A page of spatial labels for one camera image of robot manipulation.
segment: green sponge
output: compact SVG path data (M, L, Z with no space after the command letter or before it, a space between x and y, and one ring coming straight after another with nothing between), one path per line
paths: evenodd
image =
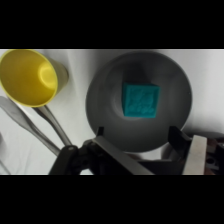
M155 118L159 93L160 87L153 84L123 83L124 116Z

